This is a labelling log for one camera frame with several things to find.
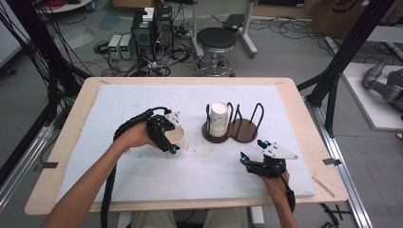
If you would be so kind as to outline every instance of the wooden coaster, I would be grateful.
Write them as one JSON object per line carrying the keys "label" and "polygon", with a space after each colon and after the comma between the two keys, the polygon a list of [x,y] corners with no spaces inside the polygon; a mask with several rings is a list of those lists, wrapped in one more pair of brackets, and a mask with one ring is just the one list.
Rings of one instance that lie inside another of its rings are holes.
{"label": "wooden coaster", "polygon": [[250,122],[247,119],[242,120],[242,124],[240,125],[240,119],[236,119],[234,122],[231,122],[228,126],[227,137],[225,135],[221,137],[214,137],[210,135],[207,131],[207,122],[204,123],[201,129],[201,133],[204,138],[211,143],[224,143],[229,138],[233,138],[235,141],[239,143],[250,143],[252,142],[258,135],[258,132],[254,135],[257,127],[253,122]]}

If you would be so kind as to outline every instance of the wooden table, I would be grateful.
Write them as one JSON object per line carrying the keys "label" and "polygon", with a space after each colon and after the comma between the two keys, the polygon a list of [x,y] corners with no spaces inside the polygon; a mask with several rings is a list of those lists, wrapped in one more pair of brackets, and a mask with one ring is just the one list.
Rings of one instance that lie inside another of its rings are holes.
{"label": "wooden table", "polygon": [[[325,165],[329,159],[325,145],[302,101],[296,85],[288,78],[90,78],[84,86],[67,118],[59,139],[48,158],[48,162],[58,162],[55,169],[44,169],[33,189],[26,206],[29,215],[48,214],[55,204],[62,184],[69,156],[77,143],[86,117],[94,104],[101,85],[268,85],[276,86],[286,109],[288,119],[297,137],[297,143],[312,176],[317,194],[311,198],[297,199],[303,202],[332,202],[347,200],[348,194],[333,165]],[[110,211],[191,209],[243,207],[272,204],[264,199],[214,199],[184,200],[178,202],[141,201],[111,205]],[[100,203],[94,203],[92,212],[100,211]]]}

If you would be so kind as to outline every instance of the gray floor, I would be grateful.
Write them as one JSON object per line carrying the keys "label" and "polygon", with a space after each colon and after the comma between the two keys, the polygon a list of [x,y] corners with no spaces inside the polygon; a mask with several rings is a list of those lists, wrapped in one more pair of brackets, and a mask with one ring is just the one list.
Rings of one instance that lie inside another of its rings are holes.
{"label": "gray floor", "polygon": [[[229,12],[223,11],[217,14],[242,11],[243,5]],[[206,16],[199,20],[199,28],[205,25],[209,27],[220,25],[217,22],[210,22],[214,20],[208,16],[210,13],[200,11],[200,15]],[[57,18],[59,22],[63,23],[86,18],[85,21],[69,27],[86,27],[92,31],[94,41],[84,47],[74,49],[83,62],[88,62],[100,58],[92,50],[94,44],[107,40],[114,32],[129,31],[131,21],[122,19],[119,15],[130,16],[132,14],[116,13],[108,3],[104,2],[98,6],[95,12],[88,13],[84,9],[77,9],[60,13]],[[225,21],[226,16],[218,16],[218,18]],[[318,75],[332,61],[328,50],[321,48],[317,39],[289,39],[268,28],[261,30],[251,28],[249,35],[259,51],[255,58],[250,58],[242,42],[237,43],[235,50],[224,54],[230,61],[237,77],[289,77],[296,84],[300,84]],[[359,57],[355,61],[361,60],[360,56],[378,58],[383,54],[366,44],[359,51]],[[47,104],[46,87],[26,55],[19,53],[10,62],[17,69],[17,73],[8,75],[2,69],[0,76],[1,165]],[[401,65],[401,62],[397,60],[394,63]],[[100,64],[100,67],[105,69],[106,65]],[[89,69],[95,75],[102,73],[98,66],[91,66]],[[194,63],[177,64],[172,66],[171,70],[169,76],[193,76]],[[302,91],[301,95],[309,94],[310,90]],[[403,144],[392,131],[371,129],[342,79],[337,93],[335,134],[373,227],[400,227],[403,223],[403,183],[399,178],[400,167],[403,165]],[[50,149],[44,153],[44,159],[49,151]],[[39,172],[33,171],[37,164],[39,161],[33,165],[0,214],[0,227],[40,226],[44,217],[28,216],[24,212],[30,192],[40,175]],[[329,206],[332,210],[336,209],[334,204],[329,204]],[[346,202],[341,202],[338,206],[340,210],[350,211]],[[264,207],[263,211],[266,225],[277,223],[272,207]],[[185,219],[188,215],[186,213],[188,212],[177,214],[178,220]],[[197,213],[191,221],[200,221],[202,215],[203,212]],[[331,221],[318,204],[300,204],[297,206],[295,215],[300,227],[322,227],[326,221]],[[342,216],[343,219],[337,216],[340,227],[356,227],[351,215]],[[116,224],[116,214],[112,213],[110,222],[110,224]],[[90,214],[85,227],[98,226],[99,215]]]}

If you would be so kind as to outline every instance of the stool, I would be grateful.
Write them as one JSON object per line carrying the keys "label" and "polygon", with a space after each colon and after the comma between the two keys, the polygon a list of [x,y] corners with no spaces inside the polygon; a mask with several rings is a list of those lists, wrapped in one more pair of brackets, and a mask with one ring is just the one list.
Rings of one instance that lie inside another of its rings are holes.
{"label": "stool", "polygon": [[233,76],[229,62],[217,53],[223,53],[234,48],[237,37],[231,31],[224,28],[204,28],[196,37],[200,48],[207,54],[196,60],[196,72],[210,76],[221,76],[230,73]]}

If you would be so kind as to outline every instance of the round stool seat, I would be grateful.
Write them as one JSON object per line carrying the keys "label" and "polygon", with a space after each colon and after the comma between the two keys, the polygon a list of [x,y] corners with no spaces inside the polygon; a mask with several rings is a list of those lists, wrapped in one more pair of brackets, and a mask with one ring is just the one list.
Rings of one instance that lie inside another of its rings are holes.
{"label": "round stool seat", "polygon": [[234,47],[237,37],[224,28],[204,28],[198,32],[197,42],[201,48],[225,52]]}

